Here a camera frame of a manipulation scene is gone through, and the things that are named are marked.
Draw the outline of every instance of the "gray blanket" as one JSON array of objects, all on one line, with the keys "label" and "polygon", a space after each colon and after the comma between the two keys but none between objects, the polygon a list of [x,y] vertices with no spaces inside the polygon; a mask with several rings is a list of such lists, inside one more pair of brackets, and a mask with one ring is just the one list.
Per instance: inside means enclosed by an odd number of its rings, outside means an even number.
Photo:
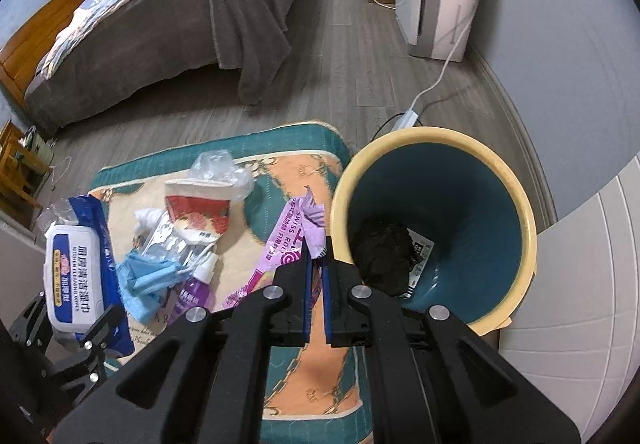
[{"label": "gray blanket", "polygon": [[238,95],[255,104],[290,51],[293,0],[132,0],[82,40],[25,103],[49,135],[185,70],[217,62],[241,71]]}]

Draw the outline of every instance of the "rug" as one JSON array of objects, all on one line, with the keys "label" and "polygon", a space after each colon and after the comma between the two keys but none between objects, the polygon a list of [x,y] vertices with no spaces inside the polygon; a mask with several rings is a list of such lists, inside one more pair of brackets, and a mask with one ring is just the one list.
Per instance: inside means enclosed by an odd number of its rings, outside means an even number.
[{"label": "rug", "polygon": [[[329,226],[332,195],[350,160],[335,129],[310,122],[168,149],[104,168],[96,175],[91,194],[103,203],[116,261],[132,247],[134,212],[164,207],[164,182],[186,176],[198,154],[220,149],[251,168],[255,188],[243,204],[231,207],[229,229],[218,244],[222,266],[216,267],[211,283],[216,310],[228,294],[247,283],[282,208],[290,198],[304,195],[305,186],[311,187],[316,202],[324,204]],[[260,286],[272,277],[263,277]],[[155,321],[146,326],[129,317],[136,351],[164,329],[174,303],[172,293]],[[111,366],[117,369],[128,359]],[[362,348],[332,348],[325,343],[320,297],[312,312],[309,344],[271,350],[260,441],[372,442],[368,388]]]}]

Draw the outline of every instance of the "blue wipes package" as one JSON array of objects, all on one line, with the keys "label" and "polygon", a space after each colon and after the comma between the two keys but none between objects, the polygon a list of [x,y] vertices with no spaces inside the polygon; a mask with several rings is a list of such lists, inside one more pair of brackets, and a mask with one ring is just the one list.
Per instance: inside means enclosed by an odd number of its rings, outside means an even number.
[{"label": "blue wipes package", "polygon": [[[59,201],[38,219],[47,238],[44,285],[53,328],[79,338],[110,305],[122,305],[102,204],[92,196]],[[111,355],[134,347],[125,317],[107,340]]]}]

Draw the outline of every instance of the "white bottle cap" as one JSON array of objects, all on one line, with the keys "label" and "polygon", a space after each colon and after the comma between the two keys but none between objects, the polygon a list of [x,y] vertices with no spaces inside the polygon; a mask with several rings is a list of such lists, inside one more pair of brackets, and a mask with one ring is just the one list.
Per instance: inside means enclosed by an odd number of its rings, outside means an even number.
[{"label": "white bottle cap", "polygon": [[196,267],[196,270],[193,272],[193,277],[198,281],[202,281],[203,283],[211,283],[211,279],[213,278],[213,270],[216,268],[217,262],[218,255],[215,252],[212,252],[207,256],[205,261],[203,261]]}]

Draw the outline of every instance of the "yellow trash can rim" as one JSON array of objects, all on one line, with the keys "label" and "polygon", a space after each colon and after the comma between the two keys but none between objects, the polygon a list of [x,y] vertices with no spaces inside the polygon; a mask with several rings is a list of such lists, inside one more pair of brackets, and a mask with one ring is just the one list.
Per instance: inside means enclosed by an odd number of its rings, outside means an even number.
[{"label": "yellow trash can rim", "polygon": [[483,336],[492,330],[503,328],[511,322],[516,310],[536,272],[536,224],[533,210],[522,185],[505,162],[481,142],[463,133],[446,128],[413,127],[388,133],[359,151],[344,170],[334,193],[331,207],[331,235],[334,257],[353,264],[347,233],[348,208],[360,176],[380,157],[402,146],[415,143],[439,143],[458,148],[483,162],[500,179],[507,189],[520,220],[522,257],[516,277],[506,296],[488,314],[476,319],[469,326]]}]

